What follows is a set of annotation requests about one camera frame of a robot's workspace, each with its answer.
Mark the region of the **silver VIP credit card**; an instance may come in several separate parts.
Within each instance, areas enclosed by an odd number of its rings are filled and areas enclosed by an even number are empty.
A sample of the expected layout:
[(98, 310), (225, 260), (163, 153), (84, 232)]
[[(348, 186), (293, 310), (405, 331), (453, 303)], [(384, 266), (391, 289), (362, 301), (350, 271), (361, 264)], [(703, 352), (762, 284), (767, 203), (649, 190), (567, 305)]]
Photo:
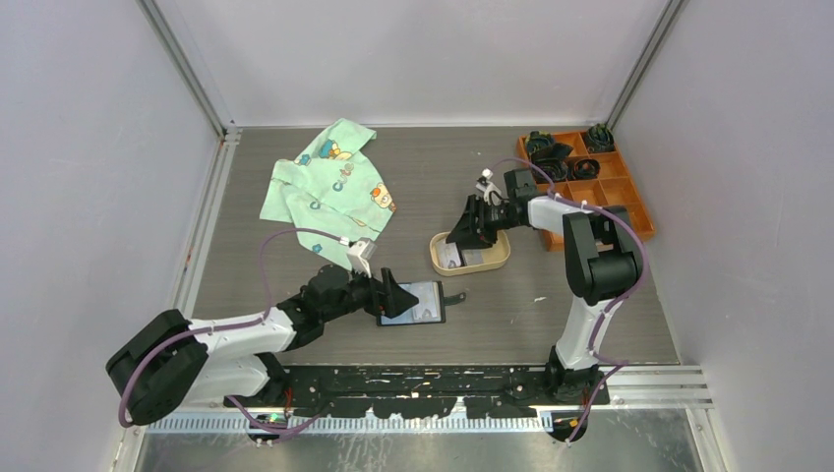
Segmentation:
[(437, 245), (437, 255), (440, 267), (443, 269), (455, 269), (463, 266), (461, 254), (454, 243), (440, 241)]

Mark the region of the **black leather card holder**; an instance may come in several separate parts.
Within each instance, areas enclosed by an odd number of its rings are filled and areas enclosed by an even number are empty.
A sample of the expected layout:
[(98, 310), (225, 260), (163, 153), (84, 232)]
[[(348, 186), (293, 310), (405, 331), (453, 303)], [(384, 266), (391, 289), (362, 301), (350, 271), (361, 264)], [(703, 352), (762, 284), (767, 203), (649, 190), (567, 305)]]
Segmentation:
[(418, 303), (395, 318), (378, 317), (377, 326), (436, 325), (447, 320), (447, 307), (466, 301), (465, 291), (446, 294), (439, 280), (401, 283), (400, 287), (418, 299)]

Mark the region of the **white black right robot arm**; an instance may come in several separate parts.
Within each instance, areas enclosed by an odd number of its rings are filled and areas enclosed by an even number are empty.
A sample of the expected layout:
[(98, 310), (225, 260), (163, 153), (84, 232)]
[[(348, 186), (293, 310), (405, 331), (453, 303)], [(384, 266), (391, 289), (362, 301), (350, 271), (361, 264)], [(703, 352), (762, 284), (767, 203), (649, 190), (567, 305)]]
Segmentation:
[(601, 339), (610, 316), (644, 278), (645, 248), (623, 206), (595, 206), (541, 191), (529, 170), (505, 173), (503, 192), (482, 172), (476, 193), (446, 237), (458, 252), (487, 250), (502, 230), (527, 226), (559, 234), (573, 295), (566, 327), (543, 376), (549, 396), (573, 402), (599, 373)]

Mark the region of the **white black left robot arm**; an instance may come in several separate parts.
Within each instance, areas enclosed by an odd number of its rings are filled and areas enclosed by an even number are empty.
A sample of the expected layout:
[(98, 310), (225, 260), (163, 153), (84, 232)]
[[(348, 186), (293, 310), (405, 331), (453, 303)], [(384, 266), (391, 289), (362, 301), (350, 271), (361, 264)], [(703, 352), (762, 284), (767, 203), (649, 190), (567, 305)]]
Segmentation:
[(325, 265), (297, 294), (262, 312), (199, 320), (164, 311), (105, 365), (120, 395), (118, 422), (145, 426), (183, 404), (222, 397), (273, 406), (285, 396), (287, 381), (272, 354), (312, 343), (327, 323), (357, 311), (392, 319), (419, 302), (387, 267), (375, 278)]

